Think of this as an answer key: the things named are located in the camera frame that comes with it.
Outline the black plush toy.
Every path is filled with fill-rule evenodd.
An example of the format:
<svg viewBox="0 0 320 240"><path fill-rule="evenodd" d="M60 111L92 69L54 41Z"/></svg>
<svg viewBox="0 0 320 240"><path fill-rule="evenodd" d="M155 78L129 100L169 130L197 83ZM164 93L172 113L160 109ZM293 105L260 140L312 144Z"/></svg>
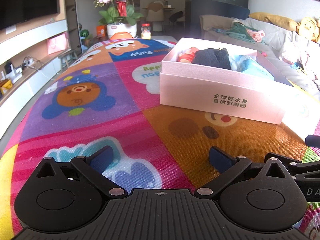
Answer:
<svg viewBox="0 0 320 240"><path fill-rule="evenodd" d="M210 66L210 67L231 70L229 53L225 48L223 49L208 48L204 50L198 50L195 53L192 63L203 65L203 66Z"/></svg>

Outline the pink orchid potted plant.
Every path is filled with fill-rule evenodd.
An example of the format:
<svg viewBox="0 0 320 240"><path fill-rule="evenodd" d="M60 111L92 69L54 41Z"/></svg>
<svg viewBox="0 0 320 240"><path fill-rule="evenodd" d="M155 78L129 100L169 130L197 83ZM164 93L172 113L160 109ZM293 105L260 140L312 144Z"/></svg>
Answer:
<svg viewBox="0 0 320 240"><path fill-rule="evenodd" d="M106 28L108 38L121 32L137 35L137 21L144 15L136 12L134 0L94 0L94 6L105 7L99 10L99 24Z"/></svg>

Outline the dark blue cabinet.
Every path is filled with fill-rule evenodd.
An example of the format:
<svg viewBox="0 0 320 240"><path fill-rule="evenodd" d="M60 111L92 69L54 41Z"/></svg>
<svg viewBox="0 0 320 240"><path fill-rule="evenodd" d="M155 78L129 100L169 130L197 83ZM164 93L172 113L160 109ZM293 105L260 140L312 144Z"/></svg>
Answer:
<svg viewBox="0 0 320 240"><path fill-rule="evenodd" d="M221 16L222 20L248 18L250 10L238 5L220 2L218 0L188 0L185 3L185 31L187 37L200 38L201 16Z"/></svg>

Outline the red hooded doll figure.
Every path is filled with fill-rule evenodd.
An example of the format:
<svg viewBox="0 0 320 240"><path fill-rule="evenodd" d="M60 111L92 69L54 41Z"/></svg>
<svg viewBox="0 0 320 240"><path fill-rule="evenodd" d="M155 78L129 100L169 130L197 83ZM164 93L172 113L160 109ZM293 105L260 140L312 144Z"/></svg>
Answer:
<svg viewBox="0 0 320 240"><path fill-rule="evenodd" d="M199 51L196 47L191 47L178 55L177 61L181 63L192 63L195 53Z"/></svg>

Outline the yellow pillow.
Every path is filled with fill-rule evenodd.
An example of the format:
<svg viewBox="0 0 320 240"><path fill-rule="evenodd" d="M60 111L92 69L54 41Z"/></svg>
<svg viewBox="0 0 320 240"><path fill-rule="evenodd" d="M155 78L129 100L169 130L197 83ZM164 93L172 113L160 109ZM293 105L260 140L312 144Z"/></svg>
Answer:
<svg viewBox="0 0 320 240"><path fill-rule="evenodd" d="M288 17L273 15L266 12L254 12L249 14L249 18L259 20L261 22L272 23L278 27L289 31L296 31L298 23Z"/></svg>

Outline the clear jar red lid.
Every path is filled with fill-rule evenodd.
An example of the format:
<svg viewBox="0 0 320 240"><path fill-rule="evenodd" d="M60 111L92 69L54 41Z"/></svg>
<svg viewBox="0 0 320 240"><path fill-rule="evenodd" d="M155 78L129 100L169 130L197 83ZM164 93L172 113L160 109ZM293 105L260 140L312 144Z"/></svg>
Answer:
<svg viewBox="0 0 320 240"><path fill-rule="evenodd" d="M143 23L141 26L141 38L145 40L151 39L151 27L149 23Z"/></svg>

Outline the yellow duck plush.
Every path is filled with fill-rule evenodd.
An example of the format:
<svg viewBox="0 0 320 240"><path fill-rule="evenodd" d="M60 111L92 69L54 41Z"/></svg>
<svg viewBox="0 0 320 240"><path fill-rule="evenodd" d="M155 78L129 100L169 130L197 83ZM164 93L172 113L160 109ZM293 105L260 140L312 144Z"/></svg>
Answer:
<svg viewBox="0 0 320 240"><path fill-rule="evenodd" d="M311 17L305 17L297 25L297 34L313 42L318 42L319 26L317 21Z"/></svg>

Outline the blue wet wipes pack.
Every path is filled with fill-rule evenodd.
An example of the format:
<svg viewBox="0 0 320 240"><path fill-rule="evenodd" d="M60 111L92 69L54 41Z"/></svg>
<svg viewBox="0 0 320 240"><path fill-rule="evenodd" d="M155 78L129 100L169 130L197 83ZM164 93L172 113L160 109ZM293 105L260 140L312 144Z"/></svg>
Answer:
<svg viewBox="0 0 320 240"><path fill-rule="evenodd" d="M231 70L251 74L255 76L265 76L273 78L273 76L263 68L257 61L246 55L229 56Z"/></svg>

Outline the small wooden stool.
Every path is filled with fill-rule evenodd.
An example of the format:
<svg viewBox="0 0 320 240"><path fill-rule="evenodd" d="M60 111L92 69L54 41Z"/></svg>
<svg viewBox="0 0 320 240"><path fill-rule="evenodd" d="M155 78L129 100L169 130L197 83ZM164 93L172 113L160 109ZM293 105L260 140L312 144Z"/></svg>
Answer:
<svg viewBox="0 0 320 240"><path fill-rule="evenodd" d="M63 54L61 54L58 59L60 60L60 69L61 69L61 72L63 71L63 68L64 67L67 67L69 68L70 65L72 63L74 63L77 59L78 59L78 56L76 54L76 51L75 50L69 50Z"/></svg>

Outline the beige dining chair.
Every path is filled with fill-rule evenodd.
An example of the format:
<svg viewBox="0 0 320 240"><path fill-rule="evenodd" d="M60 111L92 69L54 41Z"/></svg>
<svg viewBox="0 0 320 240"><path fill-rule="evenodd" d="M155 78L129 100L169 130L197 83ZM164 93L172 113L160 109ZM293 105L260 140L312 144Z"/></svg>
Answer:
<svg viewBox="0 0 320 240"><path fill-rule="evenodd" d="M151 2L147 7L146 21L152 24L153 31L164 32L164 6L162 2Z"/></svg>

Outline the pink cardboard box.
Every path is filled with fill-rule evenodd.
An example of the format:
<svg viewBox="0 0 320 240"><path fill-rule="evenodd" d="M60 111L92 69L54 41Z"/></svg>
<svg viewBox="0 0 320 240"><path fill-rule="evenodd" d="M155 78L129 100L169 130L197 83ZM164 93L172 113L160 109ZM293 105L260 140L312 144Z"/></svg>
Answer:
<svg viewBox="0 0 320 240"><path fill-rule="evenodd" d="M223 68L179 62L190 47L227 49L260 64L271 77ZM162 60L160 103L238 118L280 124L289 110L296 110L299 89L256 50L222 42L182 38Z"/></svg>

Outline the black television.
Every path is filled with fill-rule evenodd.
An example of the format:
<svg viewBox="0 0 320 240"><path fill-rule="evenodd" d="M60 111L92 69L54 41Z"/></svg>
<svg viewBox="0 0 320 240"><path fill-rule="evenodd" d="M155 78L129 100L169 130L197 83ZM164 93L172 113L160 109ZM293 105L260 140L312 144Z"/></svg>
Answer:
<svg viewBox="0 0 320 240"><path fill-rule="evenodd" d="M59 0L1 0L1 29L59 12Z"/></svg>

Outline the orange pumpkin bucket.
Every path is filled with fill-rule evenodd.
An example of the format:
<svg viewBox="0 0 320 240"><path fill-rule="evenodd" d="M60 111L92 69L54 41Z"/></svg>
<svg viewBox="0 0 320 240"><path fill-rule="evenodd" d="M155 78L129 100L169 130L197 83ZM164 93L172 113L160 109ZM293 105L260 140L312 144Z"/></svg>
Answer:
<svg viewBox="0 0 320 240"><path fill-rule="evenodd" d="M126 31L117 32L110 37L110 40L130 39L132 35Z"/></svg>

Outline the pink paper bag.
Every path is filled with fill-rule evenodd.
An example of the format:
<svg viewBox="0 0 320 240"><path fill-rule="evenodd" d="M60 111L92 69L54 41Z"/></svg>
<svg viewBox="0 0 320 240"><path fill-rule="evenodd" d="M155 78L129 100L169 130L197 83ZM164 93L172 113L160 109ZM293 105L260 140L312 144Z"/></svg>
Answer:
<svg viewBox="0 0 320 240"><path fill-rule="evenodd" d="M68 48L67 36L65 33L49 38L47 40L48 55L65 51Z"/></svg>

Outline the colourful cartoon play mat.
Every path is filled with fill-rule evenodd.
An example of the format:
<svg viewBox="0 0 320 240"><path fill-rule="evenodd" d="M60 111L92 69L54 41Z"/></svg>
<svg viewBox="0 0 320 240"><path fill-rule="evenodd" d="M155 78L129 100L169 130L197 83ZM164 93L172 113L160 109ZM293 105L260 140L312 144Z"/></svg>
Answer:
<svg viewBox="0 0 320 240"><path fill-rule="evenodd" d="M14 201L44 157L68 162L104 146L114 152L103 175L124 187L194 190L217 176L217 146L262 162L268 152L319 160L285 124L239 119L159 103L161 61L172 43L99 42L33 104L1 160L1 239L22 227Z"/></svg>

